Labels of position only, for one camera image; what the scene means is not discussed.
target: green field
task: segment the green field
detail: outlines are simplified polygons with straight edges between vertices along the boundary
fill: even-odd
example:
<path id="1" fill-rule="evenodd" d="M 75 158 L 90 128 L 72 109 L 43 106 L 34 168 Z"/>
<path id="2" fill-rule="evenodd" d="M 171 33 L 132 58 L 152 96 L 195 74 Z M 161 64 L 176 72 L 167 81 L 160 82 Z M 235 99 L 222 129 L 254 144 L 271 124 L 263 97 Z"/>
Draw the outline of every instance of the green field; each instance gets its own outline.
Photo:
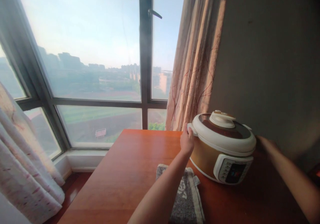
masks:
<path id="1" fill-rule="evenodd" d="M 139 108 L 68 106 L 60 105 L 58 110 L 66 124 L 85 122 L 111 116 L 141 113 Z"/>
<path id="2" fill-rule="evenodd" d="M 80 93 L 75 92 L 72 94 L 61 95 L 64 98 L 75 98 L 75 99 L 92 99 L 92 100 L 111 100 L 111 101 L 141 101 L 140 96 L 133 95 L 108 95 L 108 93 Z"/>

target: pink curtain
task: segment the pink curtain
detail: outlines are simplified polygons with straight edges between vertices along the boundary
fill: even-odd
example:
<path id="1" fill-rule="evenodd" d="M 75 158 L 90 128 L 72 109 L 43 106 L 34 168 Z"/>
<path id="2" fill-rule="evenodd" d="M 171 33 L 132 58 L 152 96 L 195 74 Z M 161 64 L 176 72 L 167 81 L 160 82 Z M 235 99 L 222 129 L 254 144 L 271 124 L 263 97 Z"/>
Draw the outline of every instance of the pink curtain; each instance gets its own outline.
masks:
<path id="1" fill-rule="evenodd" d="M 206 113 L 226 0 L 184 0 L 167 105 L 166 130 Z"/>
<path id="2" fill-rule="evenodd" d="M 61 209 L 64 180 L 1 83 L 0 100 L 0 192 L 31 223 L 41 224 Z"/>

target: gray wall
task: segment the gray wall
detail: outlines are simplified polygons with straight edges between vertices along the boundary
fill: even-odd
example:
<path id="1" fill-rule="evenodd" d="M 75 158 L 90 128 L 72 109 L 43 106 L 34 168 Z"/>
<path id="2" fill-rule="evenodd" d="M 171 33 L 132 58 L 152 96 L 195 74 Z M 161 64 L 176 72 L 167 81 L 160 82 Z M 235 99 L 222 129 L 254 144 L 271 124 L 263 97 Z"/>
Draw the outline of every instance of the gray wall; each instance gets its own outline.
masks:
<path id="1" fill-rule="evenodd" d="M 315 0 L 226 3 L 210 111 L 233 114 L 292 159 L 320 137 L 319 16 Z"/>

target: wooden floor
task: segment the wooden floor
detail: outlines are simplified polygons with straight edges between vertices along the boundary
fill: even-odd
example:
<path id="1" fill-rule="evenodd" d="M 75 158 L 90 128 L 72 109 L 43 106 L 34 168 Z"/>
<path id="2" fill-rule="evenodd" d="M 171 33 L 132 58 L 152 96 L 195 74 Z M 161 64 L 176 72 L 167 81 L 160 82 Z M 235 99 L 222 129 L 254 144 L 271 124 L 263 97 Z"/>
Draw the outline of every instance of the wooden floor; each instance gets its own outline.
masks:
<path id="1" fill-rule="evenodd" d="M 65 199 L 62 204 L 61 210 L 44 224 L 57 224 L 62 215 L 66 212 L 73 199 L 79 193 L 81 188 L 87 182 L 92 173 L 72 173 L 66 183 L 61 187 L 65 193 Z"/>

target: pressure cooker handle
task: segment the pressure cooker handle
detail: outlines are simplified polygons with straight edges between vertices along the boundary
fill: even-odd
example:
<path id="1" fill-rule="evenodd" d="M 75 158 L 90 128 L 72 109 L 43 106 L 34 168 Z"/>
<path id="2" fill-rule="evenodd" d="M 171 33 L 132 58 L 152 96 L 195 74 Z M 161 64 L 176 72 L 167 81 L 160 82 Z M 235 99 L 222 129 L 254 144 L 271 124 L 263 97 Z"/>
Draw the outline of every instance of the pressure cooker handle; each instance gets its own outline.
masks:
<path id="1" fill-rule="evenodd" d="M 192 123 L 188 123 L 187 124 L 187 129 L 189 129 L 189 127 L 192 129 L 193 131 L 193 136 L 198 136 L 198 133 L 196 132 L 196 130 L 193 128 Z"/>

